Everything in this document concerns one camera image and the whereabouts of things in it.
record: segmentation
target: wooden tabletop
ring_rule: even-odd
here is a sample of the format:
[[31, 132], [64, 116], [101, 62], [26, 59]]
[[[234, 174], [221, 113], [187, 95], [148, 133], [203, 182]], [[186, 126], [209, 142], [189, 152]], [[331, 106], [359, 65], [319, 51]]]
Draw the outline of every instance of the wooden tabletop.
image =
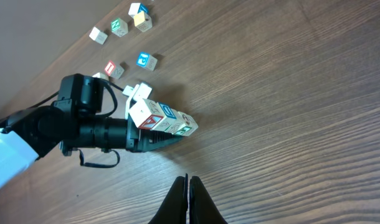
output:
[[[199, 129], [155, 152], [121, 150], [113, 169], [80, 167], [77, 152], [56, 148], [0, 190], [0, 223], [147, 223], [185, 173], [202, 179], [229, 223], [380, 222], [380, 0], [145, 1], [145, 33], [130, 3], [97, 24], [120, 17], [127, 35], [100, 45], [85, 34], [0, 118], [113, 60], [126, 68], [116, 84], [148, 82], [152, 100]], [[158, 59], [155, 71], [136, 65], [140, 52]], [[113, 117], [123, 118], [126, 97], [116, 94]]]

